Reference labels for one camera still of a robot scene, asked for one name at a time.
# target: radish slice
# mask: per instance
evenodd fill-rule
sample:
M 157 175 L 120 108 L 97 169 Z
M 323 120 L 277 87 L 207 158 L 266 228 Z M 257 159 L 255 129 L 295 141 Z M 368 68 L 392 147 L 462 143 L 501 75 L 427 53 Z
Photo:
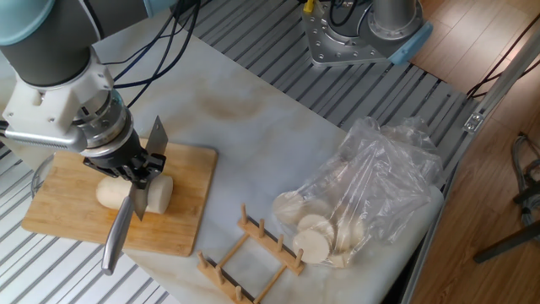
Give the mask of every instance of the radish slice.
M 319 232 L 313 230 L 302 231 L 293 239 L 293 251 L 298 254 L 304 250 L 302 261 L 306 263 L 320 263 L 327 259 L 330 253 L 328 240 Z
M 337 268 L 347 268 L 349 265 L 350 256 L 351 252 L 346 251 L 343 253 L 333 254 L 328 257 L 328 260 Z
M 296 225 L 305 215 L 304 203 L 296 192 L 281 193 L 274 199 L 272 210 L 282 223 Z
M 352 242 L 353 246 L 356 246 L 364 241 L 365 236 L 365 227 L 364 227 L 364 221 L 362 219 L 358 219 L 356 223 L 353 225 L 353 236 L 352 236 Z
M 95 196 L 103 206 L 119 209 L 131 186 L 129 181 L 107 176 L 98 184 Z M 163 174 L 155 177 L 148 189 L 148 207 L 145 212 L 163 214 L 169 206 L 172 188 L 172 177 Z
M 337 237 L 335 249 L 337 252 L 346 252 L 351 248 L 353 233 L 348 220 L 337 223 Z
M 308 200 L 305 202 L 305 209 L 310 214 L 318 214 L 322 216 L 332 215 L 330 204 L 322 199 Z
M 314 230 L 321 233 L 330 244 L 336 241 L 336 230 L 324 216 L 318 214 L 309 214 L 303 217 L 298 223 L 297 230 L 298 232 Z

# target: metal grating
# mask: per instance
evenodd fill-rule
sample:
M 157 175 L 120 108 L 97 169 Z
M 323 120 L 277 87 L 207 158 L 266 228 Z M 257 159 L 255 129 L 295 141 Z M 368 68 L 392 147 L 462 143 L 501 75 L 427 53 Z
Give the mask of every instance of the metal grating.
M 470 142 L 462 126 L 475 102 L 414 65 L 314 66 L 301 9 L 295 0 L 213 0 L 202 8 L 194 34 L 345 131 L 359 117 L 384 125 L 421 116 L 446 179 Z
M 300 10 L 296 0 L 211 0 L 194 33 L 346 131 L 359 117 L 383 125 L 421 116 L 439 148 L 444 177 L 451 176 L 472 140 L 462 126 L 474 103 L 413 65 L 315 67 Z M 125 255 L 106 277 L 101 245 L 23 230 L 32 174 L 0 148 L 0 303 L 178 303 Z

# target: wooden rack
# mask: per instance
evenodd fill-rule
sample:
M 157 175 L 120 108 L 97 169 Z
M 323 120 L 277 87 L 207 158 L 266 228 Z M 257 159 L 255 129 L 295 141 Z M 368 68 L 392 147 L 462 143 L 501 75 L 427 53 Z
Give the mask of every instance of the wooden rack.
M 270 291 L 274 283 L 279 279 L 279 276 L 283 271 L 288 268 L 296 275 L 300 275 L 304 270 L 304 264 L 302 263 L 302 254 L 304 251 L 300 249 L 297 255 L 294 255 L 290 249 L 284 246 L 284 235 L 280 235 L 279 238 L 271 235 L 264 229 L 264 219 L 261 219 L 256 223 L 252 218 L 247 216 L 246 204 L 242 204 L 242 218 L 238 222 L 238 226 L 244 231 L 244 236 L 238 240 L 238 242 L 232 247 L 232 249 L 225 255 L 225 257 L 219 263 L 210 263 L 203 256 L 202 251 L 198 251 L 199 265 L 197 268 L 206 277 L 211 280 L 218 288 L 225 293 L 236 304 L 259 304 L 262 298 Z M 270 252 L 282 266 L 278 272 L 272 277 L 270 282 L 264 287 L 261 294 L 257 296 L 253 301 L 248 296 L 247 292 L 228 275 L 224 275 L 222 268 L 232 258 L 232 256 L 238 251 L 244 242 L 248 238 L 252 238 Z

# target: wooden peg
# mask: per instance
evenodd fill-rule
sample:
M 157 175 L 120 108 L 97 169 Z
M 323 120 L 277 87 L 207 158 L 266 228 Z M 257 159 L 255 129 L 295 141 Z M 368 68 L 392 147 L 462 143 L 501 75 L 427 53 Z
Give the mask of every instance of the wooden peg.
M 300 264 L 302 263 L 302 255 L 304 254 L 304 249 L 300 249 L 298 253 L 296 253 L 296 261 L 294 261 L 295 267 L 300 267 Z
M 204 259 L 203 252 L 200 250 L 197 251 L 197 256 L 199 257 L 199 262 L 201 262 L 202 267 L 208 267 L 208 262 L 206 261 L 206 259 Z
M 247 224 L 246 204 L 242 204 L 242 224 Z
M 264 219 L 259 220 L 259 238 L 264 237 Z
M 218 282 L 223 285 L 225 283 L 225 278 L 223 277 L 223 274 L 221 273 L 221 267 L 216 267 L 216 275 L 218 276 Z
M 237 301 L 242 301 L 242 296 L 243 296 L 242 295 L 242 287 L 236 286 L 235 290 L 236 290 L 236 300 Z
M 278 252 L 281 252 L 283 249 L 284 249 L 284 235 L 279 235 Z

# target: white cylinder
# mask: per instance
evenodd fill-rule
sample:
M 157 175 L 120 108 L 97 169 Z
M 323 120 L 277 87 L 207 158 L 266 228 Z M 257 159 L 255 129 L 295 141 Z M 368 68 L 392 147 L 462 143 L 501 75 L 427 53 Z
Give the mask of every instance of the white cylinder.
M 129 194 L 131 186 L 132 184 L 129 181 L 107 176 L 98 184 L 95 189 L 95 196 L 103 206 L 119 209 L 124 198 Z M 172 177 L 163 174 L 155 177 L 148 189 L 146 212 L 163 214 L 169 206 L 172 188 Z

